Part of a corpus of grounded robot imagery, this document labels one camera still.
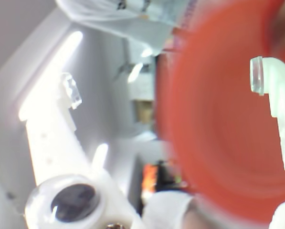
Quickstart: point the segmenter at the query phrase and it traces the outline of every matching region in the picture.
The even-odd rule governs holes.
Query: ceiling light
[[[143,63],[138,63],[138,64],[136,64],[136,65],[134,66],[132,72],[129,74],[129,77],[128,77],[128,79],[127,79],[127,82],[128,82],[128,83],[134,82],[134,81],[138,78],[138,76],[139,76],[140,71],[141,71],[142,68],[143,68]]]
[[[146,57],[149,57],[153,54],[153,51],[150,49],[150,48],[146,48],[142,54],[141,54],[141,57],[143,58],[146,58]]]
[[[104,167],[106,156],[108,153],[108,144],[103,143],[98,146],[95,151],[92,167],[95,169],[101,169]]]

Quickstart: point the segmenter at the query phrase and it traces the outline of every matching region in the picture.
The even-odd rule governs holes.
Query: fluorescent light
[[[141,54],[141,57],[143,58],[146,58],[146,57],[149,57],[153,54],[153,51],[150,49],[150,48],[146,48],[142,54]]]
[[[95,151],[92,167],[96,169],[103,168],[107,153],[108,153],[108,144],[103,143],[99,145]]]
[[[132,83],[134,82],[138,76],[139,76],[139,73],[141,71],[141,69],[143,68],[143,63],[138,63],[134,66],[132,72],[130,73],[128,79],[127,79],[127,82],[128,83]]]
[[[39,81],[32,88],[29,96],[23,102],[19,111],[19,119],[21,121],[27,120],[31,112],[36,112],[39,110],[39,107],[53,99],[62,69],[80,44],[82,38],[83,34],[80,31],[76,31],[70,34],[61,45],[42,72]]]

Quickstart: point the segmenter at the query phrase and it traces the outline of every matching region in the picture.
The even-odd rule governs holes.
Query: white fabric
[[[182,192],[158,192],[149,199],[142,220],[148,229],[182,229],[183,218],[192,199],[191,195]],[[240,219],[214,206],[201,195],[195,196],[194,199],[199,211],[216,222],[218,228],[268,229],[268,224],[256,224]]]
[[[56,2],[73,21],[145,43],[157,55],[161,52],[173,27],[179,22],[189,0],[56,0]]]
[[[158,192],[148,201],[142,220],[148,229],[181,229],[191,200],[182,192]]]

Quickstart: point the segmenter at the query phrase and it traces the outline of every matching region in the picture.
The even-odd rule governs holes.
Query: white plastic part
[[[276,209],[269,229],[285,229],[285,203]]]
[[[251,90],[269,94],[272,117],[277,118],[282,158],[285,168],[285,63],[276,58],[251,59]],[[285,203],[273,215],[269,229],[285,229]]]

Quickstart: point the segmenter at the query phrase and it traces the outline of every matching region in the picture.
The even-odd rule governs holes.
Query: red plastic lid
[[[250,59],[269,55],[266,25],[281,2],[245,0],[212,15],[181,54],[163,117],[189,181],[257,222],[270,222],[285,201],[277,123],[249,81]]]

